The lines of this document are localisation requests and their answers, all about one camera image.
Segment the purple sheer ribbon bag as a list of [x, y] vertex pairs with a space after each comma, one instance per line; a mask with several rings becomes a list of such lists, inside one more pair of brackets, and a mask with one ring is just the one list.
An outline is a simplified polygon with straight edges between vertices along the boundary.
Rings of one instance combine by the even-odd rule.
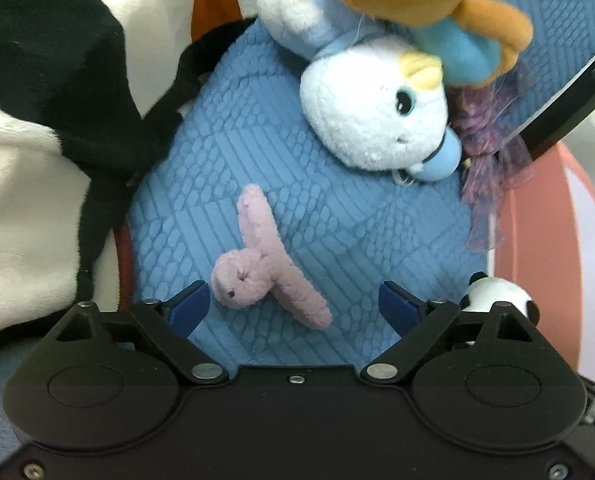
[[503, 244], [498, 226], [503, 198], [533, 175], [529, 149], [506, 122], [511, 107], [531, 85], [529, 70], [519, 63], [484, 87], [447, 89], [449, 125], [462, 145], [460, 197], [471, 211], [471, 252]]

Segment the white blue unicorn plush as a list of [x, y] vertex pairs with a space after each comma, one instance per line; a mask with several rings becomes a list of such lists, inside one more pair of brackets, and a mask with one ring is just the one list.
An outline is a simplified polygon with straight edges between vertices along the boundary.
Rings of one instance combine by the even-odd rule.
[[435, 182], [462, 147], [448, 125], [443, 64], [341, 0], [258, 0], [281, 47], [304, 58], [304, 116], [344, 165]]

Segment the brown bear plush blue shirt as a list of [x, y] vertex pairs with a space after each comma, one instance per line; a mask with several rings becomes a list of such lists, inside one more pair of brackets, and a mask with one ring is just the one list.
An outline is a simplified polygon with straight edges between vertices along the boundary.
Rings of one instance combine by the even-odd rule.
[[454, 87], [483, 87], [508, 73], [533, 39], [529, 17], [500, 0], [341, 0], [351, 9], [406, 30], [438, 56]]

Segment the small panda plush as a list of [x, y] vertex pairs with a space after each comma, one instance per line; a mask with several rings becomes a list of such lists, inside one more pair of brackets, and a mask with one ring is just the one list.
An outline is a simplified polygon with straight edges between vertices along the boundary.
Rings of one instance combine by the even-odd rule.
[[526, 290], [504, 278], [495, 278], [482, 271], [473, 273], [467, 291], [460, 300], [460, 309], [468, 312], [488, 312], [496, 302], [512, 304], [535, 326], [538, 325], [539, 307]]

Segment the pink worm plush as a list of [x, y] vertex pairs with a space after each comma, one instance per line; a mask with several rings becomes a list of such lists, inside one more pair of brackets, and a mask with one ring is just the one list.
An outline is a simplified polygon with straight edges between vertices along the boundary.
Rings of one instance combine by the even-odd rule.
[[332, 322], [327, 301], [286, 251], [262, 188], [243, 188], [237, 212], [243, 247], [216, 260], [211, 275], [216, 299], [239, 310], [270, 295], [311, 330], [327, 328]]

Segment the blue quilted chair cushion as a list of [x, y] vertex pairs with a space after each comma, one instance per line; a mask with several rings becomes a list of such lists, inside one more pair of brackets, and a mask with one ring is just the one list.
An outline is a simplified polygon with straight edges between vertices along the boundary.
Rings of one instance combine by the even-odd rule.
[[213, 304], [192, 339], [230, 367], [363, 365], [395, 340], [378, 311], [383, 281], [457, 300], [487, 265], [465, 244], [471, 211], [459, 179], [401, 186], [339, 164], [302, 116], [302, 70], [263, 26], [251, 26], [130, 209], [135, 294], [165, 299], [208, 278], [215, 260], [240, 245], [243, 186], [265, 191], [288, 251], [328, 300], [333, 322], [309, 330], [273, 300], [240, 311]]

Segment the pink storage box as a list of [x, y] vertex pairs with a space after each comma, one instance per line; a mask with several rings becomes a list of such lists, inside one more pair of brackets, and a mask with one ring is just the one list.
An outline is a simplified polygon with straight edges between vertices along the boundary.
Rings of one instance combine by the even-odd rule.
[[503, 199], [495, 273], [523, 287], [541, 333], [595, 382], [595, 185], [564, 143]]

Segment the large black white plush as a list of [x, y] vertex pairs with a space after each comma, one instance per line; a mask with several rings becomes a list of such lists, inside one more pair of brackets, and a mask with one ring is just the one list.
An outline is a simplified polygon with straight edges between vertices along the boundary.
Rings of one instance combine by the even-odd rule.
[[105, 297], [96, 264], [255, 0], [0, 0], [0, 331]]

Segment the black chair frame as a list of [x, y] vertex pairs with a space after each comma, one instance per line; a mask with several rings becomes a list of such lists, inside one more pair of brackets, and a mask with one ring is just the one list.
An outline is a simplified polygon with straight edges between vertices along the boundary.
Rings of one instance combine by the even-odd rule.
[[520, 129], [532, 160], [544, 155], [595, 110], [595, 55]]

